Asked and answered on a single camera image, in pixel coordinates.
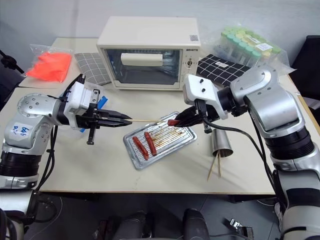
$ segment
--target plastic bag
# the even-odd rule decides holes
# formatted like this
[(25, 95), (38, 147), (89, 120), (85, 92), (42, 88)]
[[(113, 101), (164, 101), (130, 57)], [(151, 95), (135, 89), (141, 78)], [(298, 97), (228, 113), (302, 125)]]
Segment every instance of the plastic bag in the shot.
[(30, 44), (30, 48), (35, 57), (32, 68), (23, 76), (62, 83), (72, 60), (72, 50), (35, 44)]
[(212, 49), (211, 53), (227, 61), (250, 68), (268, 64), (276, 69), (279, 76), (294, 71), (289, 65), (286, 51), (240, 25), (226, 26), (219, 34), (216, 34), (215, 41), (213, 41), (212, 34), (210, 34), (209, 41), (202, 38), (201, 44), (202, 41), (205, 42), (207, 49)]

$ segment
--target toaster oven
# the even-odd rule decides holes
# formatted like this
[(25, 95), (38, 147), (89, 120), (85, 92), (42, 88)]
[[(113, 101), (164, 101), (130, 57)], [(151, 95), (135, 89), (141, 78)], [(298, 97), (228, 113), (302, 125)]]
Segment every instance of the toaster oven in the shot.
[(182, 90), (200, 56), (192, 17), (111, 16), (97, 48), (117, 89)]

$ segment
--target metal cup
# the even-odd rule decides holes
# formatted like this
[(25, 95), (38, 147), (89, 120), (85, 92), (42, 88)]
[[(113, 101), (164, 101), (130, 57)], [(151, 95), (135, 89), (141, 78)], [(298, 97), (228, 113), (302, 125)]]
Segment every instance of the metal cup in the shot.
[(234, 153), (225, 130), (213, 129), (211, 133), (211, 140), (213, 156), (216, 156), (218, 151), (220, 151), (221, 158), (228, 157)]

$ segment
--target gray grid mat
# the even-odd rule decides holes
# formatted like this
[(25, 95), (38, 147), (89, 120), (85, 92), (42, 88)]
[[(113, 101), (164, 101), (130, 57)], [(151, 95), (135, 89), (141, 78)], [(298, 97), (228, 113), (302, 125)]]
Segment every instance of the gray grid mat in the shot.
[(98, 85), (105, 85), (111, 82), (99, 53), (76, 53), (74, 57), (81, 72), (85, 75), (86, 81)]

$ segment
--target blue tape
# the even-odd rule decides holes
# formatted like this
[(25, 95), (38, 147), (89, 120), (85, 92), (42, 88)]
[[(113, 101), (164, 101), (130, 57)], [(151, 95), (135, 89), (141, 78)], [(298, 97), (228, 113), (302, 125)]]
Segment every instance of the blue tape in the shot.
[[(102, 96), (98, 101), (98, 109), (102, 109), (103, 106), (107, 103), (107, 101), (108, 101), (108, 98), (106, 98), (105, 96)], [(85, 128), (81, 128), (80, 132), (84, 133), (85, 130), (86, 130)]]

